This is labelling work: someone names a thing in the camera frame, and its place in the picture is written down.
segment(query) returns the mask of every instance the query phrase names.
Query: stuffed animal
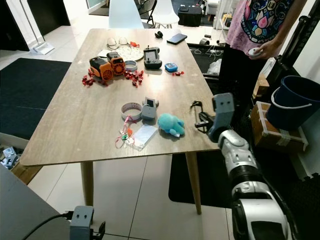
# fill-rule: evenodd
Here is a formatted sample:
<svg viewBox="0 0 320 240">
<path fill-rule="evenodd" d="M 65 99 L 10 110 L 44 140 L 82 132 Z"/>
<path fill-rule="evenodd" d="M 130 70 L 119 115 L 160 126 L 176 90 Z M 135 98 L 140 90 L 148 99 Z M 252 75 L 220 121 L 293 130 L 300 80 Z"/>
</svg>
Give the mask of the stuffed animal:
<svg viewBox="0 0 320 240">
<path fill-rule="evenodd" d="M 163 113 L 158 118 L 158 126 L 167 134 L 175 137 L 185 134 L 184 121 L 169 113 Z"/>
</svg>

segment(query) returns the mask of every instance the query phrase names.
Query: pink t-shirt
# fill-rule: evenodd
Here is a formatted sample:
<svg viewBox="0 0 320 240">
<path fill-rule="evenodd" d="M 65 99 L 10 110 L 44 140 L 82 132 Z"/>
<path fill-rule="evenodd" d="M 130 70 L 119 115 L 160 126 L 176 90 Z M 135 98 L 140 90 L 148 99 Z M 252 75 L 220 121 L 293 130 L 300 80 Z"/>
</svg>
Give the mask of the pink t-shirt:
<svg viewBox="0 0 320 240">
<path fill-rule="evenodd" d="M 252 48 L 272 40 L 294 0 L 240 0 L 232 17 L 226 43 L 248 55 Z"/>
</svg>

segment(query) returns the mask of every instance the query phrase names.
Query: roll of tape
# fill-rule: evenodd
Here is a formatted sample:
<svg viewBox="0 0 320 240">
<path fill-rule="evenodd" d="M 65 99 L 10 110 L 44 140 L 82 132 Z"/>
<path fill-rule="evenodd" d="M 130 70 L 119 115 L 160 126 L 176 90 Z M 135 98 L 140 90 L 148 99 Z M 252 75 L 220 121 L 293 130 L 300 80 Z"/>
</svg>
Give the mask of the roll of tape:
<svg viewBox="0 0 320 240">
<path fill-rule="evenodd" d="M 126 111 L 131 110 L 131 109 L 136 109 L 139 111 L 139 113 L 135 114 L 135 115 L 126 114 Z M 129 115 L 133 121 L 139 120 L 141 118 L 141 112 L 142 112 L 142 106 L 136 102 L 128 102 L 121 107 L 121 116 L 122 116 L 123 120 L 126 120 L 126 118 Z"/>
<path fill-rule="evenodd" d="M 125 63 L 126 71 L 134 72 L 135 70 L 138 69 L 138 65 L 136 61 L 128 60 L 128 61 L 125 61 L 124 63 Z"/>
<path fill-rule="evenodd" d="M 205 39 L 205 38 L 202 38 L 202 39 L 200 40 L 200 43 L 199 43 L 199 44 L 201 44 L 201 45 L 209 45 L 210 42 L 209 42 L 209 40 L 207 40 L 207 39 Z"/>
</svg>

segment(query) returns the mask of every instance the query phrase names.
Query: person's hand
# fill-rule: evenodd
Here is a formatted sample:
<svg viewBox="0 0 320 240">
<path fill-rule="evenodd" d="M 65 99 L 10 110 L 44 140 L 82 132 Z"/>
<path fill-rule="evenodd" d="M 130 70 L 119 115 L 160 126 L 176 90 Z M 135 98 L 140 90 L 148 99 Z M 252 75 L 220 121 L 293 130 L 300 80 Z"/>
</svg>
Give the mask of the person's hand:
<svg viewBox="0 0 320 240">
<path fill-rule="evenodd" d="M 276 51 L 278 50 L 281 43 L 276 41 L 275 39 L 272 39 L 271 41 L 268 41 L 264 43 L 261 47 L 259 47 L 257 50 L 254 51 L 255 54 L 262 51 L 262 53 L 259 56 L 250 56 L 249 58 L 251 60 L 259 60 L 259 59 L 269 59 L 276 55 Z"/>
</svg>

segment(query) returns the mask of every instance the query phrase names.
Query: bucket handle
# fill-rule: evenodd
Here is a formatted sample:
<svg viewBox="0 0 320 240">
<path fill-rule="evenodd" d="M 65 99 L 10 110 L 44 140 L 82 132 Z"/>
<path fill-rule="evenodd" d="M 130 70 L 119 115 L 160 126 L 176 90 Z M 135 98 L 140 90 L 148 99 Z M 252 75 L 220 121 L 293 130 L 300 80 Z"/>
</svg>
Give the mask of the bucket handle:
<svg viewBox="0 0 320 240">
<path fill-rule="evenodd" d="M 303 105 L 303 106 L 281 106 L 279 104 L 277 104 L 275 102 L 275 93 L 279 90 L 280 87 L 278 87 L 276 90 L 274 90 L 274 92 L 272 93 L 271 95 L 271 102 L 278 108 L 280 109 L 303 109 L 303 108 L 306 108 L 306 107 L 310 107 L 312 106 L 311 103 L 307 104 L 307 105 Z"/>
</svg>

